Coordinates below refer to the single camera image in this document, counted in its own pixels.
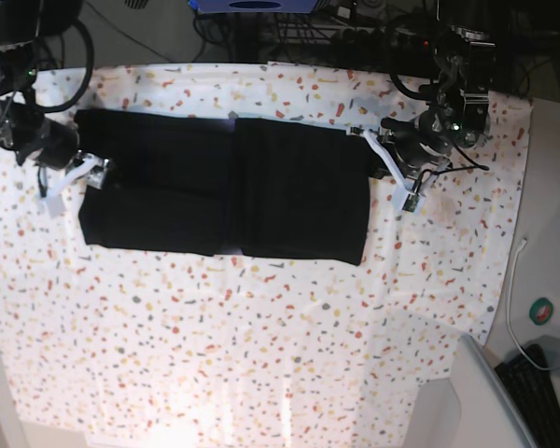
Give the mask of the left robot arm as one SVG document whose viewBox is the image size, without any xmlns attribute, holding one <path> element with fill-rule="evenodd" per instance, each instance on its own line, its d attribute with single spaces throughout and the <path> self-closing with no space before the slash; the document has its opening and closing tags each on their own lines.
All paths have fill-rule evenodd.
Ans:
<svg viewBox="0 0 560 448">
<path fill-rule="evenodd" d="M 413 91 L 400 79 L 395 66 L 398 32 L 423 29 L 427 33 L 435 80 Z M 420 14 L 392 20 L 384 32 L 387 73 L 396 90 L 423 102 L 427 110 L 409 121 L 386 117 L 378 130 L 355 130 L 373 152 L 370 176 L 410 180 L 408 190 L 417 195 L 429 180 L 457 172 L 451 156 L 465 160 L 462 170 L 486 170 L 469 150 L 477 146 L 490 126 L 489 87 L 493 79 L 496 44 L 486 25 L 440 21 Z"/>
</svg>

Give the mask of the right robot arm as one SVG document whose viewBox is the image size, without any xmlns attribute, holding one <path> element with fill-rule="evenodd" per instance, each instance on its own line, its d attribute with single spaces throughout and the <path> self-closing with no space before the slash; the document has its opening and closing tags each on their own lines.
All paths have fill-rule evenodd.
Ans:
<svg viewBox="0 0 560 448">
<path fill-rule="evenodd" d="M 50 119 L 77 104 L 94 70 L 94 44 L 79 15 L 79 1 L 0 0 L 0 148 L 15 154 L 18 165 L 32 160 L 38 168 L 42 201 L 56 201 L 79 178 L 99 189 L 110 161 L 79 147 L 78 134 Z M 78 31 L 86 53 L 85 73 L 77 91 L 60 105 L 40 105 L 34 84 L 40 50 L 50 36 Z"/>
</svg>

